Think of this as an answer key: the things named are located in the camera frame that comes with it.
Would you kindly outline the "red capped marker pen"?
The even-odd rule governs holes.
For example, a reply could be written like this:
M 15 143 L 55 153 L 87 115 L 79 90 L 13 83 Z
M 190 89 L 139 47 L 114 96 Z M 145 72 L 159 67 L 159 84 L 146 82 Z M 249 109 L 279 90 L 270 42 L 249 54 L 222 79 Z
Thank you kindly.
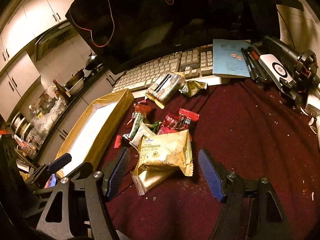
M 260 64 L 259 56 L 258 56 L 257 52 L 254 50 L 254 48 L 252 46 L 249 46 L 247 48 L 247 50 L 248 50 L 249 57 L 251 58 L 251 60 L 253 62 L 253 65 L 255 67 L 255 70 L 256 70 L 260 80 L 263 81 L 263 83 L 270 83 L 271 78 L 267 74 L 266 70 L 264 70 L 263 66 Z

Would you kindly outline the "green gold snack packet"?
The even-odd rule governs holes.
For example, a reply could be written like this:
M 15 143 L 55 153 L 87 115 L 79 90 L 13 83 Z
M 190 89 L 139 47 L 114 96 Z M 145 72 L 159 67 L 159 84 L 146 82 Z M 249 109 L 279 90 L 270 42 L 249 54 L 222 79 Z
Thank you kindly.
M 185 81 L 185 83 L 179 89 L 180 93 L 188 98 L 196 96 L 201 91 L 206 90 L 208 84 L 206 82 L 200 82 L 196 80 Z

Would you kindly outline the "white black handheld device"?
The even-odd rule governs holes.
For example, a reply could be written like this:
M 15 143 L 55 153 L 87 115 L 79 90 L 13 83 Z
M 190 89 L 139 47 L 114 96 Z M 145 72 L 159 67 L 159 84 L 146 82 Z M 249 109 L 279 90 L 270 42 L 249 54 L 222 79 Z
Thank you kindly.
M 274 55 L 260 55 L 259 63 L 263 66 L 264 70 L 266 70 L 279 89 L 284 86 L 291 89 L 296 85 L 295 80 Z

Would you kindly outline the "green white snack packet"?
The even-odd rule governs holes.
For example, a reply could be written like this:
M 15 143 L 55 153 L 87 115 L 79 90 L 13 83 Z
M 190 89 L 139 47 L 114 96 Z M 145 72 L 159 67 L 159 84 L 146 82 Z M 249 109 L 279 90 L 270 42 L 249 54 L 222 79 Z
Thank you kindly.
M 123 137 L 127 140 L 132 140 L 136 135 L 140 127 L 140 124 L 143 122 L 143 120 L 144 120 L 144 115 L 140 112 L 137 112 L 130 133 L 123 134 Z

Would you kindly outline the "white mechanical keyboard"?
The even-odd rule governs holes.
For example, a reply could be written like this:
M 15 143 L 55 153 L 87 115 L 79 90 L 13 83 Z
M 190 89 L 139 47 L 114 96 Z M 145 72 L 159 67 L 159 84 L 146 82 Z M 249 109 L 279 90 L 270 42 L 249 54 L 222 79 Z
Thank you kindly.
M 213 74 L 213 45 L 169 54 L 127 70 L 113 85 L 112 92 L 123 89 L 137 91 L 148 88 L 162 74 L 176 72 L 186 79 Z

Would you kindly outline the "striped multi-pack snack bag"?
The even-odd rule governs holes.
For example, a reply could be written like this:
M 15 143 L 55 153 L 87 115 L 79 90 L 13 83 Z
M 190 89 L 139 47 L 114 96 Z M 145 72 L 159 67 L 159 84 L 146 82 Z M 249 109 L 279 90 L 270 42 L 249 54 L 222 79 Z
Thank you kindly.
M 185 78 L 176 72 L 166 72 L 146 90 L 145 96 L 159 108 L 164 109 L 171 97 L 184 84 Z

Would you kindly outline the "small red candy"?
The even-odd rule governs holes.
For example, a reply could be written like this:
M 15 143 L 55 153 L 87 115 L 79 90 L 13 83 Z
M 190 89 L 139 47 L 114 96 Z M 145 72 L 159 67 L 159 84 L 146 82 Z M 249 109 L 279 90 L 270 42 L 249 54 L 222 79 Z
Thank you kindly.
M 122 136 L 121 135 L 117 135 L 116 139 L 114 141 L 114 148 L 120 148 L 121 142 L 122 142 Z

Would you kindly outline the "light blue booklet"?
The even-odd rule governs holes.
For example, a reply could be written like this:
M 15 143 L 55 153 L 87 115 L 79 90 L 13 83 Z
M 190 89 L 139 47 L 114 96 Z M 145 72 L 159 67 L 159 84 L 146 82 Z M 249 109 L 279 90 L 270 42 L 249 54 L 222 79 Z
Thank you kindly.
M 249 42 L 243 40 L 213 39 L 213 74 L 220 77 L 249 77 L 241 48 Z

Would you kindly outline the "gold cracker snack packet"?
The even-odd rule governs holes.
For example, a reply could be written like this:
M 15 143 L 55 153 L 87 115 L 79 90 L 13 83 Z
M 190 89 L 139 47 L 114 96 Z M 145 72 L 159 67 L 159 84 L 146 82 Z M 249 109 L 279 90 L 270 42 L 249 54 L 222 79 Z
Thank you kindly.
M 182 173 L 193 175 L 193 155 L 189 131 L 143 136 L 138 148 L 139 161 L 133 172 L 164 171 L 179 168 Z

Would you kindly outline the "gold wafer bar packet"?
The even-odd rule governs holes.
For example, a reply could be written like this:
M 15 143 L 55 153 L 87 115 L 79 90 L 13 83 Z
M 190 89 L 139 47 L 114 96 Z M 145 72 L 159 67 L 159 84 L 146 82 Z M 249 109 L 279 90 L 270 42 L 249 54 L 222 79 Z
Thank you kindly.
M 148 191 L 170 177 L 176 171 L 176 169 L 163 171 L 146 170 L 140 172 L 139 174 L 131 172 L 131 177 L 136 186 L 137 194 L 139 196 L 143 196 Z

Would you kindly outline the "red black candy packet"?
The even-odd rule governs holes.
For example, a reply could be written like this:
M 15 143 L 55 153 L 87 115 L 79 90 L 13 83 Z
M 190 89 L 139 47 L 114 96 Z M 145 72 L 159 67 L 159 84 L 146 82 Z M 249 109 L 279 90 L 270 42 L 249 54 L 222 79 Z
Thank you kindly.
M 199 118 L 199 114 L 187 109 L 180 108 L 178 121 L 174 126 L 174 129 L 177 131 L 190 129 L 195 123 L 198 122 Z

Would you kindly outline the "white upper wall cabinets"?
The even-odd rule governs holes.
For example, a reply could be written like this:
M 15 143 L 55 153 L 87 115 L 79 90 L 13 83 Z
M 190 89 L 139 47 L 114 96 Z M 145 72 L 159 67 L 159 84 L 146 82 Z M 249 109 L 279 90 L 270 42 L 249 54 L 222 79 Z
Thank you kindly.
M 26 0 L 1 31 L 1 117 L 8 121 L 17 104 L 40 82 L 27 46 L 66 22 L 74 0 Z

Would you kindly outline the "dark red snack packet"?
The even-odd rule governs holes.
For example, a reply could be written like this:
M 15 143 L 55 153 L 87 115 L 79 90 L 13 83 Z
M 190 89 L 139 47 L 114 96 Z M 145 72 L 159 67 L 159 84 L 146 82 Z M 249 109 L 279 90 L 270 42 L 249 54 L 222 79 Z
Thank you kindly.
M 164 121 L 161 123 L 157 135 L 176 133 L 177 130 L 174 129 L 175 125 L 178 122 L 178 116 L 173 114 L 167 114 L 164 118 Z

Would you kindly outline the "black wok with lid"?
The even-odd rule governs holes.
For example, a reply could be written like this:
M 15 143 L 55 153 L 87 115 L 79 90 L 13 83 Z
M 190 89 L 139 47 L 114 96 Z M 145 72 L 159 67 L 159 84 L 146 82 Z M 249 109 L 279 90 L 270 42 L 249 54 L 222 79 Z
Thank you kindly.
M 95 53 L 89 55 L 88 60 L 85 63 L 85 70 L 93 70 L 102 64 L 101 59 Z

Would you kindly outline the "black computer monitor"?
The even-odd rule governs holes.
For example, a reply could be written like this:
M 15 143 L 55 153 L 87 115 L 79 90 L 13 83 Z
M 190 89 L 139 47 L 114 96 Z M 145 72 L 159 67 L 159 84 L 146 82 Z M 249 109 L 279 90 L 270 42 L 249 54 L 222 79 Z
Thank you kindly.
M 274 0 L 74 0 L 66 18 L 113 74 L 213 39 L 280 37 Z

